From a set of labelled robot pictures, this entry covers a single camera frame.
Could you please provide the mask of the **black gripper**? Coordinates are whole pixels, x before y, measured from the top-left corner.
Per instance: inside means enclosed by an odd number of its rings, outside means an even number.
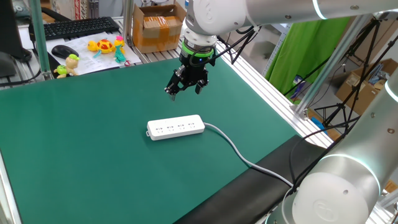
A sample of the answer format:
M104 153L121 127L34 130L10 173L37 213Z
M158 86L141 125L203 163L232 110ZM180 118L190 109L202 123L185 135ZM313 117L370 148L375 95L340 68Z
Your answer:
M185 87L194 86L195 93L200 94L202 89L208 84L208 70L205 65L193 67L190 64L191 54L182 52L179 56L184 68L174 70L174 73L165 87L165 92L170 96L171 101L175 101L178 92L184 91Z

